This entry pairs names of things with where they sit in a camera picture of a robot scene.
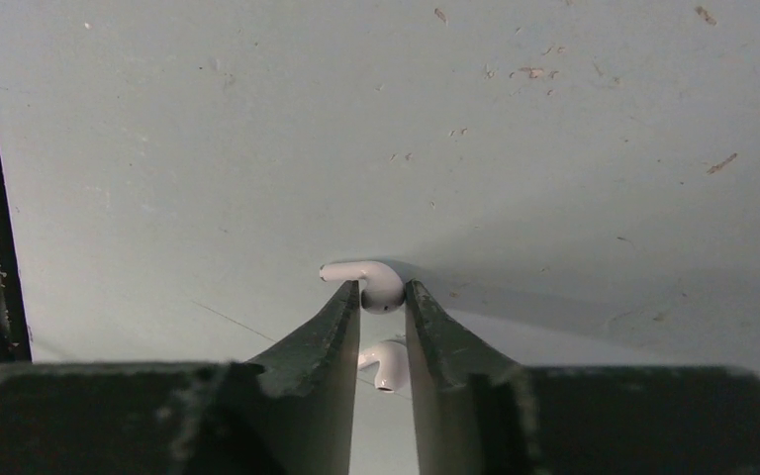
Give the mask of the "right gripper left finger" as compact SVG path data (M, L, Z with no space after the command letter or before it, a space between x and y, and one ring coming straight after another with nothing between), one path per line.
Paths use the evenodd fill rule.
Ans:
M345 474L359 286L237 362L0 365L0 474Z

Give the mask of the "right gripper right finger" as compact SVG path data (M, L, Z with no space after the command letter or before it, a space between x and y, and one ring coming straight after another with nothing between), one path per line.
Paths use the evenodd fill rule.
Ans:
M760 474L760 376L733 366L527 366L405 287L424 474Z

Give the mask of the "white earbud one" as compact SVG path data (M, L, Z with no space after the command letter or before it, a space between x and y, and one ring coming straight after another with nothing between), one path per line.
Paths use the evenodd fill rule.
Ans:
M405 301L402 278L383 262L362 260L325 264L320 267L319 276L325 282L363 282L360 305L373 315L395 312Z
M408 350L400 339L386 339L361 349L357 370L374 369L372 386L383 393L399 393L410 383Z

